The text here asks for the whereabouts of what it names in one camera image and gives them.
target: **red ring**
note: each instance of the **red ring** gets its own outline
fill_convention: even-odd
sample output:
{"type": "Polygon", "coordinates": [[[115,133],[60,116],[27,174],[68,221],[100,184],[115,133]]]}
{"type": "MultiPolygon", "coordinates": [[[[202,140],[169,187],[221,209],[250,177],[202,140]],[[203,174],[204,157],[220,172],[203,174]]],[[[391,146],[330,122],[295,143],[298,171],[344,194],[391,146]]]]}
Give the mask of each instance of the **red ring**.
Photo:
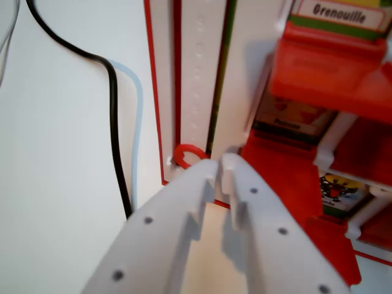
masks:
{"type": "Polygon", "coordinates": [[[190,164],[188,164],[184,160],[184,156],[185,156],[184,153],[185,152],[190,152],[190,153],[196,154],[200,159],[209,158],[208,155],[203,150],[201,150],[200,148],[198,148],[194,145],[180,144],[174,150],[174,160],[180,167],[182,167],[185,170],[190,167],[190,164]]]}

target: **toy machine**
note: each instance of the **toy machine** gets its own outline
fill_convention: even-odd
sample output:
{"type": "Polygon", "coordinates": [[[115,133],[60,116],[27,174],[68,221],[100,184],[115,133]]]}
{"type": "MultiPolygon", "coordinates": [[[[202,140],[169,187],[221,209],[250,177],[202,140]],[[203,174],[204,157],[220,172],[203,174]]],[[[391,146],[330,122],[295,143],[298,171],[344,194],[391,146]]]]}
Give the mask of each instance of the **toy machine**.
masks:
{"type": "Polygon", "coordinates": [[[237,153],[346,283],[355,254],[392,265],[392,1],[145,9],[162,182],[237,153]]]}

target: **cartoon illustration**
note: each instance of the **cartoon illustration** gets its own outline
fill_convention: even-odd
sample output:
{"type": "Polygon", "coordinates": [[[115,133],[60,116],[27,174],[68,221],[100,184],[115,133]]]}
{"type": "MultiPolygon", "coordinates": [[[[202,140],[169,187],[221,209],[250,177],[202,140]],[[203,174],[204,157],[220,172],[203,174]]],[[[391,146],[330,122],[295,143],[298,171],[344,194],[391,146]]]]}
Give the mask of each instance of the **cartoon illustration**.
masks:
{"type": "Polygon", "coordinates": [[[331,198],[334,202],[341,202],[339,197],[350,197],[358,189],[364,189],[365,184],[351,179],[343,178],[342,176],[326,174],[320,178],[320,185],[322,190],[322,197],[331,198]]]}
{"type": "Polygon", "coordinates": [[[296,121],[303,124],[312,124],[316,119],[326,112],[325,108],[314,107],[312,105],[271,96],[274,106],[282,113],[281,118],[296,121]]]}

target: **white tabletop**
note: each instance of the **white tabletop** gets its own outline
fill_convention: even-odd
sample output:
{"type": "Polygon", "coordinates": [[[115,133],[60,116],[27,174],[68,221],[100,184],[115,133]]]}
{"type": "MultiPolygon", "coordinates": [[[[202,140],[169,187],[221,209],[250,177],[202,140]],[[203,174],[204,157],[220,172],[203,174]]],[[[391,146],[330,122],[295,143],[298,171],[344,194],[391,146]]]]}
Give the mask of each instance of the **white tabletop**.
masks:
{"type": "MultiPolygon", "coordinates": [[[[10,21],[12,5],[1,6],[0,19],[10,21]]],[[[141,206],[162,187],[143,0],[37,0],[37,7],[61,37],[140,80],[141,206]]],[[[0,25],[3,33],[9,24],[0,25]]],[[[132,87],[127,79],[119,74],[120,93],[132,87]]],[[[132,142],[137,100],[132,91],[122,96],[129,184],[131,148],[123,146],[132,142]]],[[[22,0],[0,88],[0,292],[78,293],[119,232],[125,215],[108,107],[106,70],[51,40],[22,0]]]]}

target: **white plastic bracket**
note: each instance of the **white plastic bracket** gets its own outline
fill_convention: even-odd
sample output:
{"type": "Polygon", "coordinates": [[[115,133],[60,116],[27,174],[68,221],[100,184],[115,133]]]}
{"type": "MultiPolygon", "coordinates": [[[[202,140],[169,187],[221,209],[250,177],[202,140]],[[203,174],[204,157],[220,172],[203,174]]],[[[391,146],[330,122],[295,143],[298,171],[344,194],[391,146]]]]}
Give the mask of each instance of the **white plastic bracket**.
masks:
{"type": "Polygon", "coordinates": [[[374,198],[354,214],[348,221],[346,238],[355,240],[361,236],[361,226],[392,202],[392,192],[371,186],[374,198]]]}
{"type": "Polygon", "coordinates": [[[241,157],[222,157],[222,191],[244,233],[249,293],[350,293],[276,193],[241,157]]]}
{"type": "Polygon", "coordinates": [[[321,170],[328,170],[333,163],[333,152],[340,140],[355,123],[357,115],[347,112],[340,112],[332,122],[327,132],[317,146],[317,155],[313,164],[321,170]]]}

